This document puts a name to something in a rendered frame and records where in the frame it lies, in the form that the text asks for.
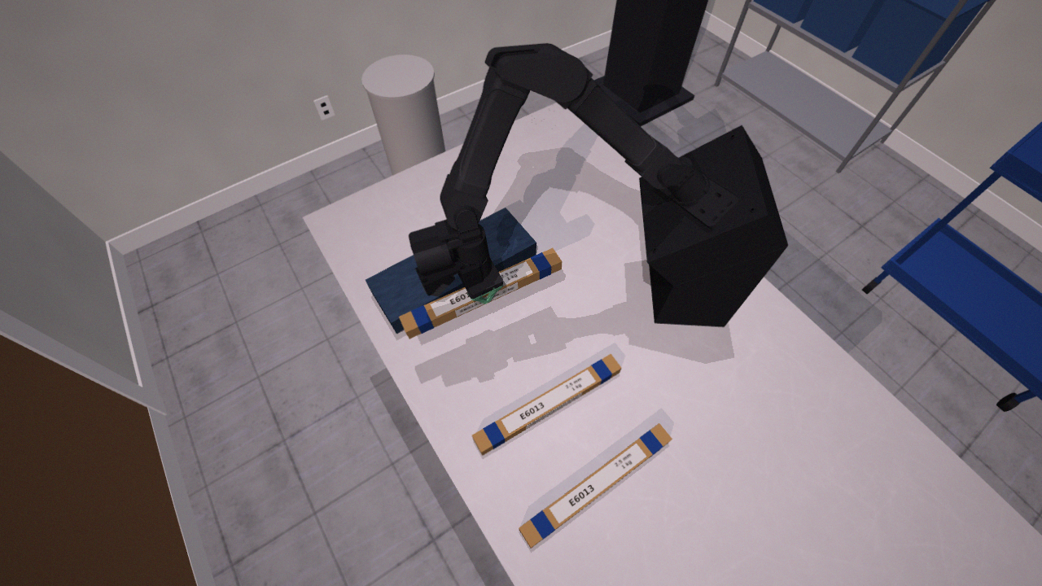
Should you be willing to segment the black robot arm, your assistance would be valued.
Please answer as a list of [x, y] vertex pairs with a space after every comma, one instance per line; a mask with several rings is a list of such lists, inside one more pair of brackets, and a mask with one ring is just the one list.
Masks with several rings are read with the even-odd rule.
[[483, 226], [479, 224], [488, 203], [485, 195], [511, 125], [531, 90], [573, 112], [640, 177], [706, 224], [708, 229], [717, 229], [739, 207], [737, 196], [710, 181], [690, 158], [676, 157], [649, 136], [604, 94], [584, 62], [557, 46], [542, 43], [494, 47], [485, 64], [490, 69], [483, 79], [483, 95], [457, 162], [440, 191], [440, 205], [447, 220], [410, 233], [410, 247], [417, 264], [414, 269], [427, 295], [439, 296], [457, 273], [466, 289], [483, 282], [480, 265], [461, 262], [477, 264], [488, 254]]

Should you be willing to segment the tan box with white label and blue band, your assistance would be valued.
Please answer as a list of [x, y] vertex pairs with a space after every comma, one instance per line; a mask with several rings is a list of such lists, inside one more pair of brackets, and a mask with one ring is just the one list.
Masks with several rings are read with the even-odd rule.
[[[516, 265], [510, 266], [499, 272], [503, 280], [503, 288], [492, 297], [497, 300], [508, 293], [523, 288], [528, 283], [549, 277], [552, 273], [562, 269], [561, 257], [551, 248], [540, 253], [540, 255], [529, 257]], [[432, 303], [421, 306], [401, 315], [401, 323], [405, 328], [407, 337], [412, 339], [419, 336], [424, 331], [435, 329], [440, 324], [453, 320], [476, 308], [483, 306], [479, 301], [471, 300], [466, 288], [458, 289], [451, 294], [433, 300]]]

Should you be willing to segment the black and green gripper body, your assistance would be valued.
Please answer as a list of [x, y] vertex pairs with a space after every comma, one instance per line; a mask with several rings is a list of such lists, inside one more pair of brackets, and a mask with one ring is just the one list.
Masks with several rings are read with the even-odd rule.
[[[461, 261], [458, 260], [458, 262]], [[472, 264], [472, 265], [466, 264], [464, 262], [461, 263], [466, 266], [480, 265], [481, 272], [483, 272], [483, 282], [477, 283], [477, 285], [466, 289], [466, 293], [468, 293], [471, 298], [477, 298], [483, 295], [485, 293], [492, 291], [493, 288], [495, 289], [500, 288], [500, 286], [503, 285], [503, 280], [500, 277], [500, 274], [497, 271], [495, 264], [493, 264], [492, 260], [490, 259], [490, 252], [488, 252], [487, 257], [485, 257], [483, 262], [479, 262], [477, 264]]]

